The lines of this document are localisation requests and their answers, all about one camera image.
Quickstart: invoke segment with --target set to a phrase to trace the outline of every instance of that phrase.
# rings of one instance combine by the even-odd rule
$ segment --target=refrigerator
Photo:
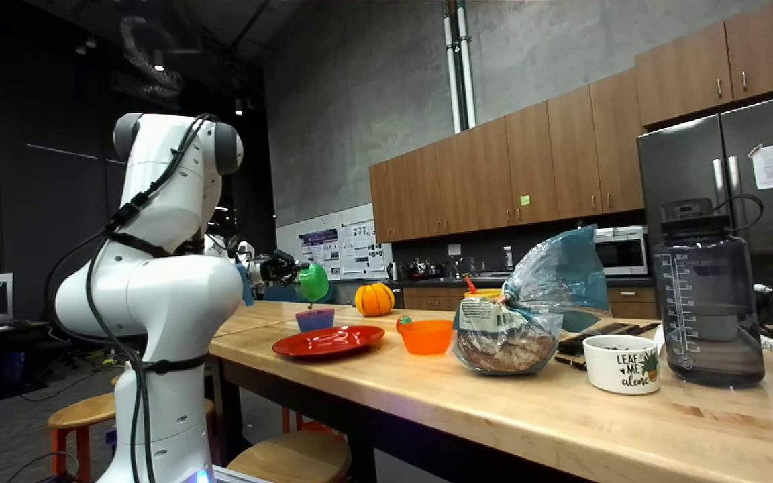
[[[664,221],[724,214],[748,241],[753,284],[773,287],[773,100],[647,131],[635,144],[650,248]]]

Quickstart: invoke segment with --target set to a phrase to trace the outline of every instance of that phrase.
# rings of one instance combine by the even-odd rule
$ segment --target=cabinet door
[[[489,232],[509,226],[509,171],[504,156],[504,124],[482,124],[451,143],[454,164],[438,178],[451,179],[456,232]]]
[[[610,315],[626,320],[658,320],[655,287],[610,287]]]
[[[504,124],[508,171],[512,174],[512,223],[556,221],[556,186],[549,158],[548,103],[519,109]]]
[[[638,117],[645,127],[731,103],[724,28],[708,28],[635,56]]]
[[[371,201],[378,241],[413,238],[426,223],[418,178],[418,154],[371,167]]]
[[[773,2],[727,21],[735,100],[773,91]]]
[[[549,100],[548,117],[559,214],[583,218],[599,211],[599,170],[590,91],[578,89],[572,95]]]
[[[456,312],[465,287],[402,287],[406,308]]]
[[[429,148],[418,150],[418,186],[423,199],[409,218],[417,211],[426,211],[426,226],[418,226],[418,237],[445,237],[458,233],[461,227],[461,193],[456,189],[456,156],[454,156],[456,136],[445,136]]]
[[[600,211],[645,210],[634,69],[590,87]]]

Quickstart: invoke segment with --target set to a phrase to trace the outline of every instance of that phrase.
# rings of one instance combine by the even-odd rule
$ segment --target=snack package
[[[583,331],[610,308],[595,227],[564,232],[531,248],[501,284],[504,300],[465,297],[456,358],[482,375],[539,372],[559,331]]]

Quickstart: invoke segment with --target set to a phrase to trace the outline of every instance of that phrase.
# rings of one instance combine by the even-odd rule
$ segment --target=lamp
[[[152,69],[156,69],[156,73],[166,73],[164,52],[152,52]]]

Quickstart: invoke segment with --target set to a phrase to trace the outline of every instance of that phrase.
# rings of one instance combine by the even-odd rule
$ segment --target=concrete wall
[[[477,124],[768,0],[468,0]],[[445,0],[313,0],[265,60],[277,226],[371,201],[368,167],[451,134]]]

